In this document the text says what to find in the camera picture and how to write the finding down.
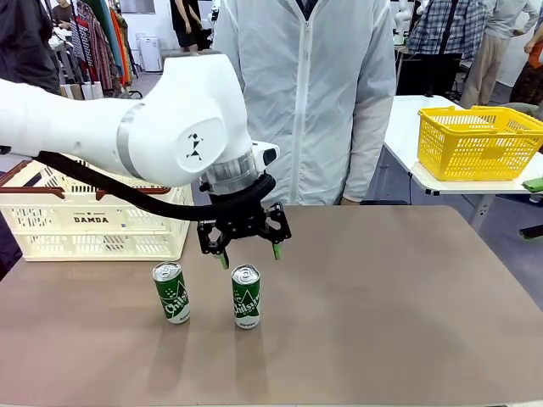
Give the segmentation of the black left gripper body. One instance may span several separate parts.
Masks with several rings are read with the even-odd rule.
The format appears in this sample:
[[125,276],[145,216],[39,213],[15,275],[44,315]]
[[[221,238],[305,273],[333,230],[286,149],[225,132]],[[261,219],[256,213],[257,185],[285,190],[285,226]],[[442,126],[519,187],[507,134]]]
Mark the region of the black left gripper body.
[[266,214],[260,201],[230,205],[231,211],[216,220],[217,242],[230,242],[246,237],[267,239]]

